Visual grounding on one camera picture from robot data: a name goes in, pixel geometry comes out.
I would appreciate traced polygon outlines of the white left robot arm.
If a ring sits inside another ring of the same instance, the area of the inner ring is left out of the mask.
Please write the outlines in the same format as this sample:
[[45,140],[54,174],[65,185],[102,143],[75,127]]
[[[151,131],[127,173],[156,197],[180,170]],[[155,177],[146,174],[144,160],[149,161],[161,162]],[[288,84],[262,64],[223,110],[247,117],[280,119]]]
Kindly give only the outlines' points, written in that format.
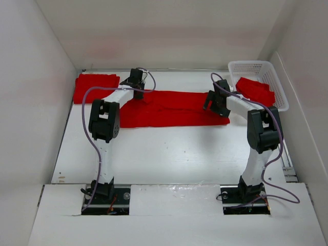
[[111,202],[115,195],[111,141],[118,136],[120,130],[120,109],[132,99],[143,98],[144,78],[147,75],[145,70],[131,69],[129,77],[119,84],[117,90],[92,103],[88,128],[100,167],[91,183],[91,194],[103,203]]

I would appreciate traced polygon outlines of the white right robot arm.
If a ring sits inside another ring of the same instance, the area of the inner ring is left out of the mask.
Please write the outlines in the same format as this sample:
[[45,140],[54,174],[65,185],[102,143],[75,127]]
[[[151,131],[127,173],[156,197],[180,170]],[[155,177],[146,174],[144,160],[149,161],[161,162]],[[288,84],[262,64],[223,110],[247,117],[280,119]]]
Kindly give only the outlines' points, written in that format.
[[247,120],[250,154],[235,194],[237,202],[249,202],[264,191],[262,172],[280,144],[282,129],[278,109],[249,102],[241,94],[232,92],[225,79],[214,82],[214,90],[208,92],[203,105],[204,110],[207,108],[221,117],[228,118],[230,112],[234,112]]

